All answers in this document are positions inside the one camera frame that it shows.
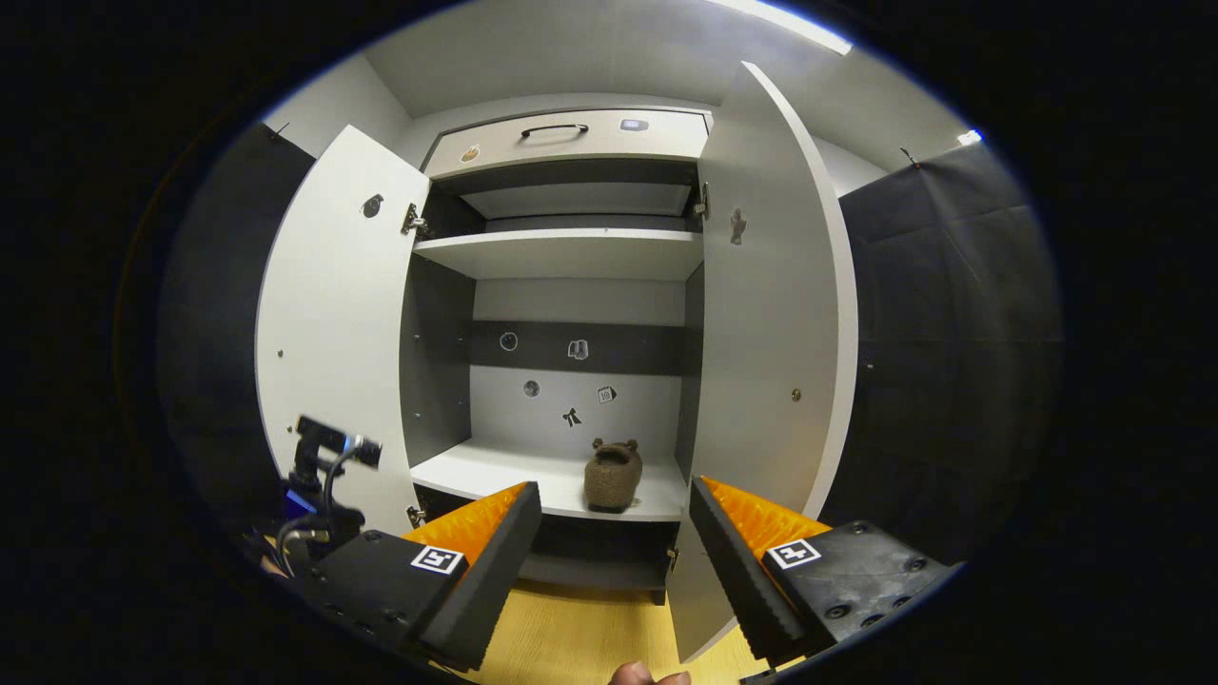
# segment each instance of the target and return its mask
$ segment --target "black cable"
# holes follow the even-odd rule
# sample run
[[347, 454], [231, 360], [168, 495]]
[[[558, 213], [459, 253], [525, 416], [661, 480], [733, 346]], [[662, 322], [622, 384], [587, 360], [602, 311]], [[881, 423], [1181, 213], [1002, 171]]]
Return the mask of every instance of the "black cable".
[[275, 564], [279, 566], [280, 569], [287, 572], [289, 575], [292, 573], [291, 567], [287, 566], [287, 556], [284, 552], [284, 539], [287, 538], [287, 534], [292, 530], [300, 528], [307, 522], [314, 520], [315, 518], [317, 517], [314, 514], [304, 514], [302, 517], [294, 518], [279, 527], [279, 533], [275, 534]]
[[331, 538], [336, 535], [334, 529], [334, 479], [336, 478], [339, 467], [342, 466], [342, 462], [356, 456], [356, 451], [362, 445], [352, 445], [345, 450], [341, 455], [339, 455], [339, 458], [335, 460], [334, 466], [329, 469], [329, 473], [325, 474], [325, 486], [322, 488], [322, 513], [326, 518], [326, 529], [330, 531]]

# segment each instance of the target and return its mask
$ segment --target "open cabinet door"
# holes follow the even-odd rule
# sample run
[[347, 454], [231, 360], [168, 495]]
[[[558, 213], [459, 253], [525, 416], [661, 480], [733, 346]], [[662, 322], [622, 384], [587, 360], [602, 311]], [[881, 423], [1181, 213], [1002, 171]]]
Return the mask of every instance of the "open cabinet door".
[[[859, 355], [854, 267], [828, 172], [773, 83], [742, 62], [698, 173], [705, 334], [691, 474], [816, 518], [845, 442]], [[667, 583], [677, 652], [733, 625], [685, 514]]]
[[[280, 475], [301, 414], [381, 444], [376, 470], [343, 468], [335, 499], [400, 535], [417, 506], [398, 390], [402, 299], [430, 180], [348, 126], [309, 169], [275, 235], [258, 299], [258, 405]], [[369, 199], [380, 197], [371, 205]]]

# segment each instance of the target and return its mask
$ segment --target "white shelf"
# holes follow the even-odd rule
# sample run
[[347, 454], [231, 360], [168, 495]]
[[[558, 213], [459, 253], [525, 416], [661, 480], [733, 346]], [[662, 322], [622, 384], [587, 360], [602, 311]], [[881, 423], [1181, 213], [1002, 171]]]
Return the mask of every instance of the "white shelf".
[[415, 243], [414, 251], [474, 279], [680, 280], [702, 263], [702, 234], [642, 228], [505, 230]]
[[583, 500], [583, 466], [570, 456], [527, 455], [466, 440], [410, 468], [417, 484], [476, 500], [524, 480], [536, 480], [541, 511], [548, 514], [608, 520], [681, 520], [686, 483], [676, 462], [643, 460], [643, 479], [635, 491], [638, 506], [622, 513], [590, 511]]

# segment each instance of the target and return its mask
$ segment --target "orange foam pad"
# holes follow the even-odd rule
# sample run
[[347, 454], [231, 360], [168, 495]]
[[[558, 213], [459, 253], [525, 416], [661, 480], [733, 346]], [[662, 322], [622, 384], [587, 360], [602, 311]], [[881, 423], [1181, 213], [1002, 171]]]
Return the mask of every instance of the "orange foam pad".
[[771, 547], [832, 530], [831, 527], [818, 520], [781, 507], [752, 492], [738, 490], [705, 475], [702, 479], [758, 562]]
[[521, 483], [499, 490], [453, 509], [421, 528], [415, 528], [402, 538], [421, 545], [458, 551], [465, 555], [465, 559], [473, 567], [524, 489], [525, 484]]

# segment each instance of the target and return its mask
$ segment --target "black curtain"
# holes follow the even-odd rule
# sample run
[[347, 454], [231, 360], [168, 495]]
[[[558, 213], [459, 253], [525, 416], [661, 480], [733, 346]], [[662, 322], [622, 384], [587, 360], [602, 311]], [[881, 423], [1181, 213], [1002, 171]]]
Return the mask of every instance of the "black curtain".
[[1044, 230], [984, 145], [840, 199], [859, 382], [821, 519], [963, 561], [1012, 511], [1054, 411], [1062, 325]]
[[197, 189], [166, 264], [157, 389], [200, 495], [225, 522], [283, 513], [255, 384], [262, 275], [279, 222], [313, 157], [258, 123]]

